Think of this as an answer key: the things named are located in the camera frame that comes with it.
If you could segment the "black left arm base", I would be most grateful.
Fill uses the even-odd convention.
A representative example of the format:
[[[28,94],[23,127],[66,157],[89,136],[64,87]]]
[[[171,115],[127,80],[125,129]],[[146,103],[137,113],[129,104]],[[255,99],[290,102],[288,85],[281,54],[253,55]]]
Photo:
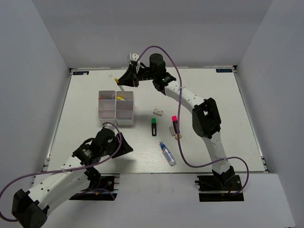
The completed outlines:
[[[100,177],[99,186],[89,191],[83,190],[69,200],[81,200],[81,201],[114,201],[118,195],[120,175],[102,175]]]

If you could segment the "grey eraser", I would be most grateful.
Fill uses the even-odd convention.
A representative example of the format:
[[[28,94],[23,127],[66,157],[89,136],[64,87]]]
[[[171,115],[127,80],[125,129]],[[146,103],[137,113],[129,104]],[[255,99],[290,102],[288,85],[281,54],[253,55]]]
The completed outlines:
[[[170,127],[169,127],[169,130],[170,130],[172,136],[175,136],[175,135],[176,135],[176,132],[175,132],[173,126],[170,126]]]

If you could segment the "blue spray bottle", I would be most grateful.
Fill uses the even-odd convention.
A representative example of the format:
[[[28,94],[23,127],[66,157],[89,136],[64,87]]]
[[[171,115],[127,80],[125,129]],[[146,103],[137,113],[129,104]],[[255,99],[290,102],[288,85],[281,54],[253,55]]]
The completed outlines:
[[[162,154],[164,155],[166,161],[170,166],[174,166],[176,164],[176,160],[174,156],[172,155],[171,151],[166,147],[166,145],[163,142],[159,143]]]

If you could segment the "tan eraser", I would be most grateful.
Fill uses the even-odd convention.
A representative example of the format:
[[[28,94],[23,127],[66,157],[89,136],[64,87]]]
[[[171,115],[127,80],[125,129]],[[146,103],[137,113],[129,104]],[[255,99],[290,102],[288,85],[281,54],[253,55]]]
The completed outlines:
[[[176,139],[176,140],[180,139],[181,137],[182,137],[182,135],[181,135],[181,134],[179,134],[179,135],[175,135],[175,139]]]

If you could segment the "white staples box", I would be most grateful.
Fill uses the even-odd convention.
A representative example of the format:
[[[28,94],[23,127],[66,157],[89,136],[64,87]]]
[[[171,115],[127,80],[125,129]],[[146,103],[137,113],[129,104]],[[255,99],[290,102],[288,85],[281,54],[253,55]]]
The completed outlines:
[[[157,115],[157,116],[162,116],[163,115],[163,110],[161,109],[158,109],[158,108],[154,108],[153,112],[152,112],[154,115]]]

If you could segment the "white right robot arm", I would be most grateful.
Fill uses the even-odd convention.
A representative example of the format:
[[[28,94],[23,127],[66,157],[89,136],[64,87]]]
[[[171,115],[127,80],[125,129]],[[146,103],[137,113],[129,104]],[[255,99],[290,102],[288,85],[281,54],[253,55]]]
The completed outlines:
[[[149,66],[139,61],[139,55],[129,54],[127,71],[117,80],[119,86],[138,87],[139,82],[151,80],[155,89],[184,106],[192,114],[192,128],[204,141],[211,162],[215,185],[226,189],[235,176],[234,169],[227,160],[220,137],[221,119],[216,101],[203,99],[181,86],[179,80],[167,72],[163,56],[151,54]]]

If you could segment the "right blue corner label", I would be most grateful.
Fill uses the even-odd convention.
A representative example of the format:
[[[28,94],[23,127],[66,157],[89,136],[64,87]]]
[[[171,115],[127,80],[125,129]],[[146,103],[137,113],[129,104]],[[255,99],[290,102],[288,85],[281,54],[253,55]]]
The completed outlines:
[[[232,69],[229,69],[229,68],[217,68],[217,69],[216,69],[216,72],[217,72],[217,73],[232,73],[233,70],[232,70]]]

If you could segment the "blue corner label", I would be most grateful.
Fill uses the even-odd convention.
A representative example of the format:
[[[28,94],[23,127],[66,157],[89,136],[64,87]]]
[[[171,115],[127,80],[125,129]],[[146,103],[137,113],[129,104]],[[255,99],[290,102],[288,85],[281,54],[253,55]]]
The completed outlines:
[[[232,73],[233,70],[232,70],[232,69],[229,69],[229,68],[217,68],[217,69],[216,69],[216,72],[217,72],[217,73]]]
[[[76,76],[83,76],[83,75],[88,75],[89,74],[89,71],[74,71],[73,72],[73,75],[76,75]]]

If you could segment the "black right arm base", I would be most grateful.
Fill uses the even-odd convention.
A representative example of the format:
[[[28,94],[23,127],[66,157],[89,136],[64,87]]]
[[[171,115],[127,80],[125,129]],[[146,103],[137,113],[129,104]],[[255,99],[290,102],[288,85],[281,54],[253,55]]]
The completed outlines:
[[[242,184],[239,175],[236,175],[228,184],[222,188],[219,187],[215,181],[214,176],[202,175],[197,176],[194,183],[198,186],[200,202],[238,202],[244,201],[243,192],[241,190]]]

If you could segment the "green highlighter marker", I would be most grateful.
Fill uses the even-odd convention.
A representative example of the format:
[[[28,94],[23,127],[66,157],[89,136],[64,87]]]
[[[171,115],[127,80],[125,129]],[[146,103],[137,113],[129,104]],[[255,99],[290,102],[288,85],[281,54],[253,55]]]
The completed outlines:
[[[156,121],[156,118],[151,119],[151,127],[152,127],[152,136],[155,137],[157,135],[157,121]]]

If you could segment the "pink highlighter marker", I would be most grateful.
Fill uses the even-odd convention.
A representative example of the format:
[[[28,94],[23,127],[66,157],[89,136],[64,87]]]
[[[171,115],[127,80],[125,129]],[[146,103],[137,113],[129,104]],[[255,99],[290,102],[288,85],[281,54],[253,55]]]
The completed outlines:
[[[178,133],[178,118],[176,115],[172,116],[172,124],[173,124],[173,128],[175,133]]]

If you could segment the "left blue corner label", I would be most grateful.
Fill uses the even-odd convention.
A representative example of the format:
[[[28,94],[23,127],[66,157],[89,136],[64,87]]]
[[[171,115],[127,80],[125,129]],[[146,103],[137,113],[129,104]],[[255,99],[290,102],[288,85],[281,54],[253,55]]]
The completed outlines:
[[[76,75],[76,76],[83,76],[83,75],[88,75],[89,74],[89,71],[74,71],[73,72],[73,75]]]

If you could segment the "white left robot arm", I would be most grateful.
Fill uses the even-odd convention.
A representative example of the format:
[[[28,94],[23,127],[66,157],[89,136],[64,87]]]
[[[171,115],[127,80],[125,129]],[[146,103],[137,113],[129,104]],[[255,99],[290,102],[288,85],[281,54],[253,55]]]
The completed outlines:
[[[27,191],[18,190],[13,197],[12,215],[24,228],[40,228],[48,215],[82,190],[96,190],[101,174],[94,168],[105,156],[116,158],[132,152],[121,133],[102,128],[94,138],[84,141],[54,173]]]

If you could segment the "white right organizer tray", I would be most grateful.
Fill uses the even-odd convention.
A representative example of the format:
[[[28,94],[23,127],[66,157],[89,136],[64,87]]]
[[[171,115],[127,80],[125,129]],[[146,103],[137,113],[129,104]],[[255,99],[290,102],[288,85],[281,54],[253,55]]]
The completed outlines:
[[[119,126],[134,125],[134,95],[133,91],[117,91],[115,100],[115,118]]]

